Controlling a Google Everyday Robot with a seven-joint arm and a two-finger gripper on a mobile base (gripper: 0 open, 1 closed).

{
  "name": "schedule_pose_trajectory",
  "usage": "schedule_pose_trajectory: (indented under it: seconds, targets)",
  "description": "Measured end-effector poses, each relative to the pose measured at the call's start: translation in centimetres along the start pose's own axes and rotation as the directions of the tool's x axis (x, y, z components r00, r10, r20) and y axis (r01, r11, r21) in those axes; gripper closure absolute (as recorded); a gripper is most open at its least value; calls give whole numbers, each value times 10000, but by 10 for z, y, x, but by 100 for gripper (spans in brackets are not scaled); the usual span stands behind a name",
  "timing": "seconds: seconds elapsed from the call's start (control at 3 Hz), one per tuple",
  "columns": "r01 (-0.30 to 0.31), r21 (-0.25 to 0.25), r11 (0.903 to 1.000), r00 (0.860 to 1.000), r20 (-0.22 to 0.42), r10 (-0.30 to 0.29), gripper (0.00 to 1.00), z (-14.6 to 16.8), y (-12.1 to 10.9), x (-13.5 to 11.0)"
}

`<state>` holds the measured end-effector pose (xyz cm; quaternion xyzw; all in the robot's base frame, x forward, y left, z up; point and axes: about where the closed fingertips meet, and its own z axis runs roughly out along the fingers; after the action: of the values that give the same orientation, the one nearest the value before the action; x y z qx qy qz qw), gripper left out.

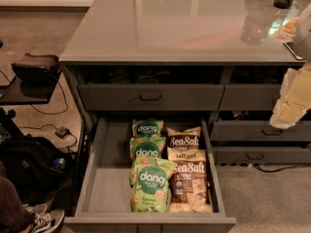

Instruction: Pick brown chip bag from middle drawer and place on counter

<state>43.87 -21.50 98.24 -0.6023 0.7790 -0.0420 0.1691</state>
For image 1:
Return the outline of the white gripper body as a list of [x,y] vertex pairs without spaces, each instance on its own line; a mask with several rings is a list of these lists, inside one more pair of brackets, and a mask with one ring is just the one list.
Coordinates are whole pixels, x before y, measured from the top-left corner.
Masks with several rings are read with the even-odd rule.
[[[301,68],[310,69],[311,70],[311,62],[306,62]],[[281,85],[281,96],[286,100],[286,95],[288,94],[290,87],[294,80],[294,75],[298,71],[293,68],[289,68],[287,73],[284,76],[282,85]]]

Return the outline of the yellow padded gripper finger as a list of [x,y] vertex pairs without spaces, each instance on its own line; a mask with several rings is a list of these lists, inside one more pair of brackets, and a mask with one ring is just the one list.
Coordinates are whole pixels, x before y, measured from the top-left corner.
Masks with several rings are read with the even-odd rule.
[[311,108],[311,70],[301,68],[295,75],[286,101],[301,108]]
[[288,104],[283,99],[279,99],[272,111],[269,123],[278,129],[288,129],[295,126],[306,113],[305,108]]

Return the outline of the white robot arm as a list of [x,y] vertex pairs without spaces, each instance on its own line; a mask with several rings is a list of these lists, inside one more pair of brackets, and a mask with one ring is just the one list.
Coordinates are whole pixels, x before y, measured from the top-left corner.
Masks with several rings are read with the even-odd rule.
[[300,69],[289,68],[286,72],[270,118],[273,127],[288,129],[311,109],[311,5],[281,26],[272,39],[292,43],[294,53],[305,60]]

